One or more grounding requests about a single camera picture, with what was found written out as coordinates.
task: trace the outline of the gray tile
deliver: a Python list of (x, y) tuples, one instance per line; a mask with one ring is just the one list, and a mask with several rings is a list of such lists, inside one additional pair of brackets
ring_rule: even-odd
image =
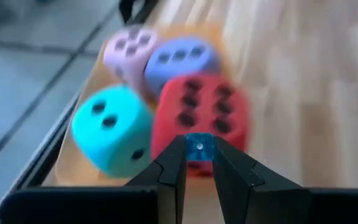
[(0, 139), (67, 59), (0, 49)]
[(75, 49), (118, 0), (57, 0), (34, 7), (22, 19), (0, 27), (0, 40)]
[[(143, 6), (144, 1), (136, 1), (134, 4), (134, 9), (132, 14), (136, 15)], [(122, 29), (124, 22), (119, 11), (115, 13), (112, 18), (104, 25), (102, 30), (97, 34), (97, 36), (89, 43), (87, 50), (98, 52), (103, 42), (114, 35), (119, 29)]]
[(0, 200), (80, 89), (93, 64), (94, 59), (77, 59), (1, 151)]

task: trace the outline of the die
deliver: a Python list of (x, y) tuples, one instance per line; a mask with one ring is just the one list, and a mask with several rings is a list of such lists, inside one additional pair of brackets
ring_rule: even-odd
[[(157, 106), (152, 131), (152, 158), (178, 134), (211, 133), (246, 151), (249, 103), (245, 94), (223, 77), (196, 73), (170, 80)], [(188, 175), (212, 173), (210, 161), (188, 161)]]
[(161, 42), (157, 31), (132, 26), (118, 32), (107, 44), (103, 63), (123, 82), (143, 97), (151, 96), (144, 80), (145, 66), (154, 49)]
[(151, 55), (145, 69), (146, 82), (158, 98), (167, 81), (194, 72), (220, 74), (221, 60), (214, 47), (198, 37), (172, 39)]
[(153, 116), (127, 85), (107, 87), (90, 96), (75, 113), (71, 131), (76, 145), (111, 177), (137, 175), (150, 162)]

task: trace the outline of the wooden tray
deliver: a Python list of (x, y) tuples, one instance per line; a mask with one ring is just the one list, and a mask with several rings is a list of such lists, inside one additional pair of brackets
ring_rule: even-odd
[[(249, 94), (249, 154), (302, 185), (358, 187), (358, 1), (161, 0), (148, 24), (205, 22), (222, 25), (215, 37), (223, 37), (231, 78)], [(99, 56), (80, 103), (116, 81)], [(126, 181), (103, 177), (70, 132), (56, 177), (60, 185)], [(190, 179), (184, 223), (222, 223), (216, 197), (211, 179)]]

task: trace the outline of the purple die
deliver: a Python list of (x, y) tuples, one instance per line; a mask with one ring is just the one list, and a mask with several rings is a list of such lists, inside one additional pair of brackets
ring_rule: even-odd
[(170, 40), (152, 54), (145, 69), (145, 79), (154, 95), (169, 80), (195, 72), (220, 74), (219, 54), (207, 41), (197, 37)]

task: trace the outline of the cyan die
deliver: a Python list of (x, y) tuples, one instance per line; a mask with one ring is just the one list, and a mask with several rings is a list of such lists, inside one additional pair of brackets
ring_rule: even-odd
[(158, 98), (166, 82), (196, 72), (220, 74), (218, 52), (199, 37), (178, 37), (164, 43), (151, 55), (146, 65), (145, 79)]
[(137, 175), (150, 163), (153, 116), (126, 85), (105, 88), (75, 113), (71, 131), (83, 154), (102, 172), (116, 178)]

